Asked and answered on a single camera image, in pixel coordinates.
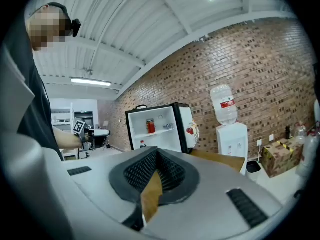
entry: hazard tape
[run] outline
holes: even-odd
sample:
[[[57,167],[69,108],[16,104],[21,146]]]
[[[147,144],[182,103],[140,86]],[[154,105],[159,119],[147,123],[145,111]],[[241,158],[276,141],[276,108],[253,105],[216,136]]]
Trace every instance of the hazard tape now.
[[[277,143],[279,143],[280,145],[282,145],[284,148],[286,148],[287,150],[289,150],[291,153],[293,153],[295,150],[291,147],[288,147],[286,144],[283,144],[280,141],[277,141]]]

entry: person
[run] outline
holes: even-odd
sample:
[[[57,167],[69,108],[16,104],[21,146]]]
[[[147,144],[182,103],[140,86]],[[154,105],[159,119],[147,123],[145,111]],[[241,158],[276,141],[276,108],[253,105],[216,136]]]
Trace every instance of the person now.
[[[35,65],[33,51],[47,48],[52,42],[64,41],[66,36],[77,35],[74,24],[62,4],[51,2],[37,9],[27,20],[24,11],[17,17],[4,39],[13,61],[23,74],[25,84],[35,95],[18,128],[18,133],[36,140],[43,148],[55,150],[78,149],[82,141],[72,133],[52,126],[51,106],[45,85]]]

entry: forearm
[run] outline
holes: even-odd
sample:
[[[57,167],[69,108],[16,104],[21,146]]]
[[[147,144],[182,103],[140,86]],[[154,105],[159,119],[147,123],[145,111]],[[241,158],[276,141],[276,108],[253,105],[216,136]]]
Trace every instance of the forearm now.
[[[80,149],[81,140],[72,133],[65,132],[53,126],[53,133],[59,149]]]

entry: white ceiling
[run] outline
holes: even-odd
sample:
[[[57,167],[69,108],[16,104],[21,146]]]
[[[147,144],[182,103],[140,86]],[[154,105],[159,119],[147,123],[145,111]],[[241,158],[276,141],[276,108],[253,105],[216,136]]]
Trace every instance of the white ceiling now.
[[[283,0],[31,0],[26,13],[49,2],[65,5],[82,24],[76,38],[34,53],[49,97],[115,100],[183,46],[232,24],[294,17]],[[108,88],[71,77],[111,82]]]

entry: brick wall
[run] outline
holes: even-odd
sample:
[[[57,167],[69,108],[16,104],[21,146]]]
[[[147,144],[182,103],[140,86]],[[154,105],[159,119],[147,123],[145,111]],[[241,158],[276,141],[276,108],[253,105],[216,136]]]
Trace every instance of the brick wall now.
[[[244,22],[209,34],[209,38],[178,50],[132,85],[118,100],[99,101],[99,119],[110,121],[110,142],[130,149],[125,111],[186,103],[199,125],[197,148],[218,152],[219,123],[210,90],[232,88],[238,121],[248,127],[249,156],[257,140],[284,137],[285,127],[302,120],[314,123],[313,51],[296,20]]]

